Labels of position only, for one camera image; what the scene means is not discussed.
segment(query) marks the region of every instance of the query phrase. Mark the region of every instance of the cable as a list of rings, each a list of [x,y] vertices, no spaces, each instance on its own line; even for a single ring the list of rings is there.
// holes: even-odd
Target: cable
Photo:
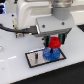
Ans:
[[[8,31],[8,32],[14,32],[14,33],[38,34],[36,26],[31,26],[30,28],[25,28],[25,29],[22,29],[22,30],[15,30],[15,29],[10,29],[10,28],[4,27],[2,24],[0,24],[0,29]]]

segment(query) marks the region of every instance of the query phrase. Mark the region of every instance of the black cable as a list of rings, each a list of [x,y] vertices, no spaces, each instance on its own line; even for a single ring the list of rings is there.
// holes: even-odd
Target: black cable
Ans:
[[[25,28],[25,29],[22,29],[22,30],[15,30],[15,29],[10,29],[10,28],[4,27],[2,24],[0,24],[0,29],[8,31],[8,32],[14,32],[14,33],[38,34],[36,26],[31,26],[30,28]]]

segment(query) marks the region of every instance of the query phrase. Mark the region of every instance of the metal plate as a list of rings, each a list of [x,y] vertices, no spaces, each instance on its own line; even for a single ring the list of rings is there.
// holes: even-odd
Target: metal plate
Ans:
[[[36,53],[38,53],[38,59],[35,59],[35,54]],[[43,57],[43,49],[26,53],[26,58],[27,58],[27,61],[28,61],[28,64],[29,64],[30,68],[51,63],[51,61],[48,61]],[[63,54],[63,52],[61,51],[60,58],[56,61],[60,61],[60,60],[64,60],[64,59],[66,59],[66,57]]]

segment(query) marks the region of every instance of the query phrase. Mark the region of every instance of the table surface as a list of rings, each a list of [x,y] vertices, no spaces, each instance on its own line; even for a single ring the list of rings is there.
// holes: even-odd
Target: table surface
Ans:
[[[84,84],[84,62],[53,70],[13,84]]]
[[[15,15],[14,17],[11,17],[11,14],[0,15],[0,23],[13,28],[13,18]],[[0,30],[0,46],[3,47],[3,51],[0,52],[0,84],[13,83],[84,61],[83,38],[84,33],[77,26],[74,26],[68,34],[65,44],[61,46],[67,59],[32,69],[28,66],[25,53],[43,48],[42,38],[31,35],[16,38],[14,33]]]

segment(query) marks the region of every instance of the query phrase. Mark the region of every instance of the white tabletop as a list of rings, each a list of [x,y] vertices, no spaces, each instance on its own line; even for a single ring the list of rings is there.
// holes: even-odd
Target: white tabletop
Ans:
[[[11,14],[0,15],[0,23],[6,27],[13,27]],[[16,38],[14,33],[0,30],[0,84],[9,84],[36,76],[61,67],[84,61],[84,33],[74,26],[68,34],[65,44],[61,47],[67,59],[29,68],[25,53],[43,48],[41,38],[31,35]]]

